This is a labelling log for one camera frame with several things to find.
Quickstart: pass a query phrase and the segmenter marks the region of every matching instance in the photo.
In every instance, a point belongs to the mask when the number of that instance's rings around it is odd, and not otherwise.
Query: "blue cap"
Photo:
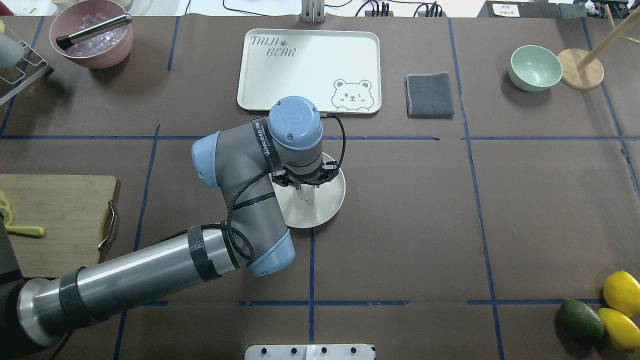
[[[198,172],[198,177],[205,186],[217,188],[216,181],[216,144],[218,143],[218,131],[202,138],[191,146],[191,159]]]
[[[320,113],[312,102],[300,96],[278,101],[267,121],[271,136],[282,146],[292,150],[309,150],[322,138]]]
[[[256,277],[273,274],[291,264],[295,257],[296,249],[293,248],[291,232],[287,229],[287,232],[282,235],[275,245],[253,264],[249,265],[249,271]]]

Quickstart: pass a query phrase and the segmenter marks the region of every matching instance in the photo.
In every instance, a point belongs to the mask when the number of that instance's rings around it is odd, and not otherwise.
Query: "light green bowl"
[[[509,77],[522,90],[542,91],[560,81],[562,65],[560,60],[544,47],[525,45],[511,55]]]

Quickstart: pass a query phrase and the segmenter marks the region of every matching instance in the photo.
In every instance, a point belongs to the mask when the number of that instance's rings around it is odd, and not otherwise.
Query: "bear face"
[[[371,82],[362,80],[359,83],[348,83],[338,79],[333,83],[335,93],[331,98],[331,103],[337,111],[364,111],[373,106],[373,96],[371,96]]]

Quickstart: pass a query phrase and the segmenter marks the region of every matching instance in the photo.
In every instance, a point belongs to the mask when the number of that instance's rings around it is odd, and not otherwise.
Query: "tabletop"
[[[2,20],[55,71],[0,106],[0,172],[115,176],[102,261],[224,219],[190,149],[261,115],[236,103],[247,31],[380,39],[382,107],[342,116],[346,197],[329,222],[292,230],[294,262],[78,330],[61,359],[242,359],[249,345],[307,343],[372,344],[378,359],[640,358],[577,346],[556,320],[565,298],[602,306],[614,271],[640,275],[640,47],[615,43],[590,91],[525,93],[507,75],[517,47],[589,49],[610,31],[604,20],[139,17],[131,54],[107,70],[55,53],[52,17]],[[409,118],[405,75],[443,71],[453,118]],[[324,135],[337,156],[338,126],[325,122]]]

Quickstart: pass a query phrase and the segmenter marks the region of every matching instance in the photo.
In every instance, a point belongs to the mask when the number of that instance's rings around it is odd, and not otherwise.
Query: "gray cup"
[[[10,37],[0,33],[0,71],[4,71],[20,61],[24,48]]]

